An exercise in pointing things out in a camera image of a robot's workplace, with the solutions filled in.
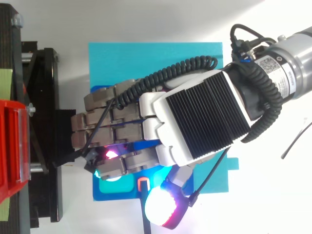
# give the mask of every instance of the white background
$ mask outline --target white background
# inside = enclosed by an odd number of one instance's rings
[[[230,59],[230,28],[245,24],[277,38],[312,26],[306,0],[9,0],[24,16],[23,40],[59,53],[60,107],[83,111],[89,92],[90,41],[221,41]],[[251,39],[238,31],[238,36]],[[201,195],[173,231],[153,234],[311,234],[311,137],[307,131],[285,160],[280,156],[311,115],[311,95],[283,106],[259,139],[236,145],[229,193]],[[60,223],[39,220],[32,234],[141,234],[139,200],[93,202],[88,172],[64,166]]]

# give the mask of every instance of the black cable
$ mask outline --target black cable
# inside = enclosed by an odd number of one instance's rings
[[[302,136],[302,134],[312,125],[312,122],[305,127],[297,136],[296,138],[293,140],[293,142],[291,143],[291,145],[287,148],[287,150],[283,153],[283,155],[281,156],[281,159],[284,159],[286,157],[286,155],[288,154],[288,152],[291,150],[291,148],[293,147],[293,145],[297,142],[297,140]]]
[[[250,41],[250,44],[252,45],[252,47],[255,47],[255,46],[260,45],[263,42],[275,44],[276,40],[272,38],[258,38],[258,39]]]
[[[158,85],[196,70],[213,70],[217,66],[217,63],[218,60],[216,58],[200,56],[163,68],[158,72],[154,72],[153,74],[140,79],[122,94],[118,95],[115,100],[115,105],[119,110],[122,110],[130,103],[136,102],[142,94],[151,92],[152,89]]]
[[[283,98],[276,85],[265,71],[256,63],[232,62],[231,67],[238,66],[243,77],[247,78],[256,87],[263,98],[270,104],[262,117],[251,127],[251,131],[242,139],[243,143],[250,142],[265,132],[278,118],[282,110]]]
[[[104,121],[104,119],[105,119],[107,113],[109,112],[109,109],[111,108],[111,106],[112,106],[112,104],[113,104],[114,101],[115,101],[115,99],[113,98],[113,99],[111,99],[111,100],[108,102],[108,104],[107,104],[107,106],[105,107],[105,110],[104,110],[103,114],[101,115],[101,118],[100,118],[99,121],[97,122],[96,127],[94,128],[92,134],[89,136],[89,138],[88,138],[86,144],[85,144],[84,147],[81,149],[81,154],[82,154],[83,157],[85,157],[86,153],[88,152],[87,150],[88,150],[89,145],[91,144],[92,139],[93,139],[94,136],[96,135],[98,129],[100,128],[102,122]]]
[[[221,154],[220,158],[218,159],[218,161],[215,163],[214,167],[211,169],[211,171],[209,172],[209,174],[207,175],[207,177],[205,178],[205,180],[202,182],[202,184],[199,186],[199,188],[194,191],[190,197],[190,206],[193,206],[195,201],[197,200],[197,197],[200,193],[200,191],[205,187],[205,185],[207,184],[207,182],[209,181],[209,179],[211,178],[211,176],[214,174],[215,170],[218,168],[220,162],[223,160],[224,156],[226,155],[226,153],[229,151],[230,147],[225,149],[223,151],[223,153]]]
[[[259,34],[258,32],[254,31],[253,29],[245,26],[245,25],[242,25],[242,24],[234,24],[233,27],[231,28],[231,31],[230,31],[230,39],[231,39],[231,42],[234,43],[237,39],[235,37],[235,30],[239,28],[239,29],[242,29],[254,36],[256,36],[257,38],[264,38],[264,36],[262,36],[261,34]],[[271,41],[265,41],[268,45],[272,45],[274,44],[273,42]]]

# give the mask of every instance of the robotic hand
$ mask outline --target robotic hand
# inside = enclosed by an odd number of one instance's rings
[[[257,39],[238,40],[237,28]],[[154,221],[167,228],[178,225],[230,146],[256,139],[285,102],[312,90],[312,27],[289,38],[279,36],[278,42],[240,24],[230,35],[233,62],[223,69],[213,70],[217,60],[209,56],[187,59],[87,95],[87,112],[72,117],[72,145],[81,150],[70,159],[83,156],[85,169],[102,179],[174,165],[161,187],[175,205],[164,220]],[[152,148],[110,160],[103,156],[103,146],[156,139],[159,144]],[[202,186],[186,198],[181,187],[194,165],[222,150]]]

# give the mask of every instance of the coiled black cable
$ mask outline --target coiled black cable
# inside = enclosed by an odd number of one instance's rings
[[[122,110],[129,104],[136,102],[138,98],[146,93],[151,92],[153,88],[158,85],[174,79],[178,76],[185,75],[196,70],[213,70],[216,68],[218,60],[210,56],[200,56],[187,59],[182,62],[171,65],[170,67],[163,68],[158,72],[154,72],[137,83],[132,85],[126,91],[118,95],[115,99],[117,109]]]
[[[243,69],[243,75],[259,89],[263,98],[269,103],[270,108],[265,111],[262,117],[251,127],[251,131],[242,139],[243,143],[250,142],[266,131],[278,118],[282,110],[283,98],[276,85],[272,82],[265,71],[256,63],[239,64]]]

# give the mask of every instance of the metal bolt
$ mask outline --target metal bolt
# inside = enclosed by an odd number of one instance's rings
[[[32,103],[30,103],[27,107],[27,112],[29,114],[30,117],[32,117],[34,115],[34,112],[36,112],[36,108],[33,106]]]
[[[24,26],[24,19],[21,14],[15,14],[12,18],[12,26],[22,28]]]
[[[283,41],[283,40],[286,40],[286,37],[285,35],[280,35],[278,38],[277,38],[278,41]]]

